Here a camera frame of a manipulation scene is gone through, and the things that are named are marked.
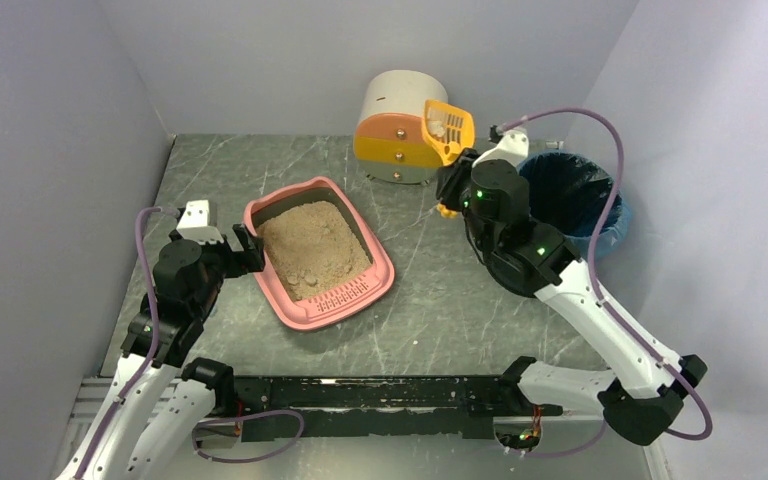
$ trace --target litter box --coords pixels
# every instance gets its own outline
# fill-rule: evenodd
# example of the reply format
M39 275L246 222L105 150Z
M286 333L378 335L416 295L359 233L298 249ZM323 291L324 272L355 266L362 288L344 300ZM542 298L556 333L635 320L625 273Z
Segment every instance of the litter box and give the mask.
M355 207L330 178L316 177L284 187L246 206L243 222L250 231L287 210L307 203L326 201L337 207L360 241L370 266L348 282L311 298L293 301L266 255L263 272L255 279L278 318L295 330L315 330L339 322L381 298L396 278L393 262L381 242Z

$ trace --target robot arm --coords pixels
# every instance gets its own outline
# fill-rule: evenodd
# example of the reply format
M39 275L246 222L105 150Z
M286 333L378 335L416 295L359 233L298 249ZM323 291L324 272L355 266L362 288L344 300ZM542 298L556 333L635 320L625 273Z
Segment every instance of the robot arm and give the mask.
M82 479L160 478L177 447L208 414L237 413L237 394L231 367L197 358L184 367L172 400L146 428L161 394L183 366L204 331L219 290L227 278L263 271L263 244L244 226L234 233L243 247L231 250L216 228L212 205L206 200L187 203L172 240L160 251L153 269L158 300L159 344L151 366L142 373L126 398L120 396L150 351L152 322L147 298L128 326L116 374L101 410L58 480L71 480L90 455ZM93 445L93 438L103 433Z
M687 391L603 308L578 249L556 228L529 215L528 181L512 163L465 149L455 163L439 169L437 199L463 214L470 243L497 283L560 313L610 370L560 368L522 357L506 372L507 379L516 381L533 404L601 413L621 436L648 445L678 416ZM679 357L615 301L611 305L664 362L691 386L698 385L707 372L704 362L695 355Z

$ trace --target cable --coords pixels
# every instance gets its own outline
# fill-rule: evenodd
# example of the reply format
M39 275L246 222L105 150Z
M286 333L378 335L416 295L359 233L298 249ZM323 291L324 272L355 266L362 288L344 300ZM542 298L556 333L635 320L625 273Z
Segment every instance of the cable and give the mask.
M564 450L563 452L553 452L553 453L534 453L534 452L527 452L525 450L519 450L516 448L512 448L511 450L515 452L520 452L523 455L525 455L526 458L561 458L566 457L569 455L575 455L576 453L581 453L588 448L592 447L593 445L596 445L596 442L602 439L602 435L605 434L605 430L607 430L608 422L602 421L602 425L599 427L599 431L596 432L596 435L591 438L590 440L582 443L581 445L571 448L569 450Z
M217 463L254 463L259 462L261 460L267 460L274 456L280 455L284 453L288 448L292 447L296 442L299 441L299 438L301 438L302 433L304 432L304 418L301 416L300 413L294 412L292 410L270 410L268 412L260 412L260 413L253 413L251 415L245 415L242 417L234 417L234 418L216 418L212 420L204 420L198 423L196 425L196 429L207 427L210 425L218 425L221 423L228 423L228 422L245 422L248 420L257 420L258 418L267 418L267 417L276 417L280 415L289 415L291 417L296 417L296 419L299 421L299 431L296 432L296 435L290 439L283 447L278 448L276 450L273 450L269 453L252 457L252 458L220 458L220 457L214 457L213 455L209 455L207 453L204 453L201 451L201 449L198 446L198 442L196 441L196 432L193 430L192 434L192 441L193 441L193 450L195 450L195 454L199 457L210 460L212 462Z
M119 409L119 406L125 402L125 398L128 396L128 393L130 393L131 389L134 388L134 385L137 384L140 377L142 377L145 371L148 370L151 361L154 359L154 354L157 352L157 346L160 343L160 318L157 314L157 297L154 294L154 283L151 279L151 269L148 266L148 258L145 253L145 243L143 242L143 233L145 232L146 221L148 220L148 216L152 213L162 213L174 218L181 216L181 212L179 212L176 208L149 207L140 210L140 213L137 214L137 220L134 222L134 241L137 244L137 257L140 260L140 266L142 267L143 275L145 277L146 296L148 297L148 306L149 311L151 312L151 346L149 346L148 354L146 354L145 360L143 360L140 368L134 372L134 375L131 376L127 382L125 382L122 390L119 391L118 401L114 401L110 404L110 407L107 408L107 411L104 413L104 416L98 423L98 428L96 428L92 438L90 438L90 443L87 445L87 451L84 453L84 457L81 459L81 463L78 464L78 468L75 471L75 476L73 478L76 480L81 480L84 478L84 473L86 473L90 461L92 461L92 458L95 455L95 451L98 449L98 446L101 443L101 439L107 432L107 429L110 426L110 422L113 421L113 417L115 416L116 411Z
M646 341L645 338L643 338L642 335L640 335L637 330L635 330L631 324L626 320L617 310L614 308L610 303L605 301L605 295L602 293L602 287L599 283L599 278L596 275L596 262L595 259L595 253L596 253L596 242L599 240L599 234L602 232L602 227L605 225L605 221L608 219L608 214L610 213L611 207L614 205L614 200L617 198L617 195L619 194L620 190L620 183L622 182L622 174L623 174L623 167L625 165L625 151L623 150L622 140L620 139L620 134L617 132L617 129L611 124L611 122L608 121L607 118L603 117L602 115L599 115L598 113L588 110L586 108L578 108L578 107L564 107L564 108L557 108L553 110L548 110L542 113L538 113L536 115L526 115L519 120L514 120L512 122L508 122L503 124L500 127L500 130L502 133L504 133L507 130L510 130L512 128L516 128L525 122L528 122L530 120L536 120L540 117L545 117L548 115L553 115L556 113L578 113L581 115L585 115L587 117L590 117L599 123L601 123L605 128L608 129L608 132L610 132L611 137L614 139L614 143L617 147L617 174L616 179L614 180L614 184L611 187L611 192L608 194L608 200L605 202L605 208L602 209L602 213L599 215L599 219L596 221L596 227L593 229L593 235L590 237L590 243L587 245L587 258L591 259L590 262L588 262L588 271L590 274L590 286L593 288L593 292L596 294L597 300L599 300L602 305L605 307L605 310L614 317L614 320L625 330L629 335L631 335L632 338L634 338L637 343L643 347L644 350L646 350L649 355L652 356L652 358L655 359L656 362L663 365L664 368L667 370L667 372L672 375L676 381L687 391L687 393L693 398L693 400L696 402L696 405L699 407L699 410L702 412L702 418L705 421L705 427L702 429L701 433L691 434L691 433L684 433L675 431L672 429L667 429L667 433L670 435L673 435L678 438L682 438L685 440L693 440L693 441L699 441L704 440L711 436L711 432L714 429L714 422L711 418L711 412L708 409L708 406L705 404L705 402L702 400L702 397L699 395L699 393L696 392L696 389L693 388L692 385L690 385L690 382L687 381L687 379L684 378L684 376L672 365L667 363L664 359L664 356L658 352L658 350L655 349L652 345L649 344L649 342Z

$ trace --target trash can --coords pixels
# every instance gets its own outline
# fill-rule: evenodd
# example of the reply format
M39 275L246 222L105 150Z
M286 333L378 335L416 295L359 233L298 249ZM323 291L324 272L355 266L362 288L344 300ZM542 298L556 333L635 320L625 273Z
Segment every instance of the trash can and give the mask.
M529 183L531 216L563 232L587 259L588 243L614 179L581 155L561 150L531 155L517 170ZM599 234L595 260L622 243L631 215L620 192Z

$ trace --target purple cable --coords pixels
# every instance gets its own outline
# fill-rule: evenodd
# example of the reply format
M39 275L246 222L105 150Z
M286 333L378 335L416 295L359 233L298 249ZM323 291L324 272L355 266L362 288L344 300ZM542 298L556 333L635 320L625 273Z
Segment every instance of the purple cable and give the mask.
M605 226L605 222L608 219L608 214L611 211L611 207L614 205L614 200L617 198L617 195L619 194L620 190L620 183L622 182L622 173L623 173L623 167L625 165L625 151L623 150L622 140L620 139L620 134L617 132L617 129L611 124L611 122L608 121L607 118L603 117L602 115L599 115L598 113L588 110L586 108L578 108L578 107L564 107L564 108L556 108L554 110L548 110L546 112L538 113L536 115L526 115L525 117L520 118L519 120L514 120L512 122L508 122L503 124L500 129L502 132L505 132L507 130L510 130L512 128L516 128L525 122L528 122L529 120L535 120L540 117L545 117L547 115L553 115L555 113L578 113L581 115L585 115L587 117L590 117L599 123L601 123L605 128L608 129L608 131L611 133L611 137L614 139L614 143L616 143L617 146L617 174L616 179L614 181L614 185L611 187L611 192L608 194L608 200L605 202L605 208L602 209L602 213L599 215L599 219L596 221L596 227L593 228L593 235L590 237L590 243L587 245L587 258L588 259L595 259L595 253L596 253L596 242L599 239L599 234L602 232L602 227ZM605 307L605 310L614 317L614 320L617 321L617 323L628 332L629 335L631 335L632 338L634 338L637 343L643 347L646 352L649 353L649 355L652 356L652 358L655 359L656 362L659 364L662 364L664 368L672 375L676 381L687 391L687 393L693 398L693 400L696 402L696 405L699 407L699 410L702 412L702 417L705 421L705 428L702 430L701 433L697 434L691 434L691 433L684 433L684 432L678 432L676 430L667 429L667 433L670 435L673 435L678 438L682 438L685 440L704 440L711 436L711 432L714 429L714 422L711 418L711 412L708 410L708 406L705 405L705 402L702 400L702 397L699 396L699 393L696 392L696 389L693 388L692 385L690 385L690 382L688 382L684 376L681 375L681 373L676 370L676 368L669 363L664 361L663 355L658 352L658 350L655 349L652 345L649 344L649 342L646 341L645 338L643 338L642 335L637 333L637 330L635 330L631 324L629 324L628 320L626 320L620 312L618 312L610 303L605 302L605 296L602 293L602 287L599 284L599 278L596 276L596 262L594 260L591 260L588 262L588 272L590 274L590 286L593 288L593 293L596 294L596 298L602 302L602 306Z
M267 417L275 417L279 415L289 415L291 417L296 417L299 421L299 431L296 432L296 435L290 439L289 442L287 442L283 447L273 450L269 453L260 455L258 457L252 457L252 458L220 458L220 457L214 457L213 455L208 455L204 452L202 452L198 448L198 443L196 441L196 430L206 427L209 425L219 425L222 423L228 423L228 422L245 422L248 420L257 420L258 418L267 418ZM253 413L251 415L245 415L242 417L233 417L233 418L216 418L213 420L204 420L198 423L196 425L196 430L193 430L192 434L192 441L193 441L193 450L195 450L196 455L199 457L210 460L212 462L217 463L254 463L259 462L261 460L267 460L274 456L280 455L284 453L288 448L292 447L293 444L299 441L299 438L301 438L302 433L304 432L304 418L301 416L300 413L294 412L292 410L270 410L268 412L260 412L260 413Z
M148 297L148 306L149 311L151 312L151 345L149 346L148 354L140 365L140 368L138 368L134 375L125 382L125 385L122 386L122 390L119 391L119 398L122 400L128 396L128 393L134 388L134 385L137 384L140 377L142 377L145 371L148 370L148 366L151 364L152 359L154 359L154 354L157 352L157 346L160 343L160 318L157 314L157 297L154 294L151 268L149 268L148 265L148 257L146 256L145 244L143 243L143 232L145 232L146 221L148 220L149 214L152 213L162 213L175 218L178 218L181 215L181 212L176 208L149 207L140 210L140 213L137 214L137 220L134 223L134 241L137 244L137 258L140 260L140 266L142 267L143 275L145 276L146 296ZM121 402L111 403L110 407L108 407L107 411L104 413L104 416L98 423L98 428L90 439L89 445L87 445L87 451L84 453L81 463L78 464L78 469L75 471L75 476L73 478L77 480L84 478L84 473L86 473L90 461L101 443L101 439L104 437L105 432L107 432L107 428L110 426L110 422L113 421L113 416L116 414L116 411L121 404Z

